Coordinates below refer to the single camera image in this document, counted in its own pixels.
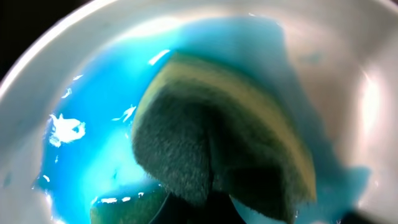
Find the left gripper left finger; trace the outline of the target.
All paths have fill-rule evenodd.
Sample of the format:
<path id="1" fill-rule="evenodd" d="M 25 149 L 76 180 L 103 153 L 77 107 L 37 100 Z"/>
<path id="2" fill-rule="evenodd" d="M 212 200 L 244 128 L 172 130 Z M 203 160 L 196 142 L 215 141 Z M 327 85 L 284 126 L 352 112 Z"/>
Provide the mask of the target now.
<path id="1" fill-rule="evenodd" d="M 184 199 L 168 194 L 155 215 L 155 224 L 197 224 L 193 207 Z"/>

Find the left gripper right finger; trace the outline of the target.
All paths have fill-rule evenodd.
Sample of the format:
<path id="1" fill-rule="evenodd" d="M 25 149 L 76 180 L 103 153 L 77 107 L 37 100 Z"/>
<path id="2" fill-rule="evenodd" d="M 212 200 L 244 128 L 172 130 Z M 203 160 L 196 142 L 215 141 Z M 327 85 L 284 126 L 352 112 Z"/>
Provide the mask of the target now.
<path id="1" fill-rule="evenodd" d="M 205 205 L 205 220 L 208 224 L 246 224 L 235 209 L 228 194 L 211 192 Z"/>

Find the green yellow sponge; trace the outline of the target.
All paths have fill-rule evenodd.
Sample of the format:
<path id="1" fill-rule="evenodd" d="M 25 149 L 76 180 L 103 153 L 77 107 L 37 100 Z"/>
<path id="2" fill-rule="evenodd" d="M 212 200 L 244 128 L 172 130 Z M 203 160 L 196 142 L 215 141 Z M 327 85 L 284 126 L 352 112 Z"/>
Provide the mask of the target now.
<path id="1" fill-rule="evenodd" d="M 174 53 L 135 110 L 131 141 L 137 164 L 200 213 L 222 193 L 293 223 L 317 199 L 311 152 L 283 107 L 222 63 Z"/>

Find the white plate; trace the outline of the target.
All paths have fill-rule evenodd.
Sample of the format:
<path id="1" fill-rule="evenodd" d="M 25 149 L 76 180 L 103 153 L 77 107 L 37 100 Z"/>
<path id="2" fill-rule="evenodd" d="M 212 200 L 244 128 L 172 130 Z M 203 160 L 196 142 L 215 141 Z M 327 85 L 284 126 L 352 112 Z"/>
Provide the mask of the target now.
<path id="1" fill-rule="evenodd" d="M 88 223 L 160 184 L 132 122 L 178 51 L 236 66 L 277 97 L 316 159 L 297 223 L 354 209 L 397 222 L 397 6 L 389 1 L 92 1 L 1 82 L 1 222 Z"/>

